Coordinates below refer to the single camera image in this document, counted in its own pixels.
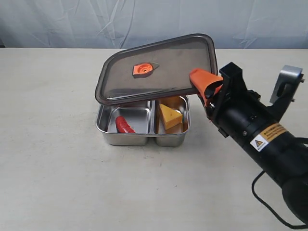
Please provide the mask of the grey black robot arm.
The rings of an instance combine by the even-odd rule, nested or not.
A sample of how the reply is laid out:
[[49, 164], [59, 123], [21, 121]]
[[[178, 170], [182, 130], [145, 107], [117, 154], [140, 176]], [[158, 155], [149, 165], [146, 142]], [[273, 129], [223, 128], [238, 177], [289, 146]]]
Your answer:
[[197, 68], [190, 72], [207, 118], [223, 137], [231, 137], [282, 191], [284, 202], [302, 222], [284, 225], [293, 230], [308, 227], [308, 140], [296, 137], [280, 120], [303, 82], [302, 69], [285, 65], [274, 87], [270, 106], [249, 90], [242, 69], [229, 63], [214, 75]]

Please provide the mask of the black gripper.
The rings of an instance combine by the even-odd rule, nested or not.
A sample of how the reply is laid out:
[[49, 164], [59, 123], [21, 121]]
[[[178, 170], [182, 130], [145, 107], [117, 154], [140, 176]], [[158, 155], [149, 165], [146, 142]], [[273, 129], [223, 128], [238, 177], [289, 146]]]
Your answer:
[[235, 63], [225, 65], [220, 76], [197, 68], [189, 73], [207, 119], [224, 136], [230, 136], [247, 153], [280, 152], [294, 140], [292, 135], [249, 90], [243, 71]]

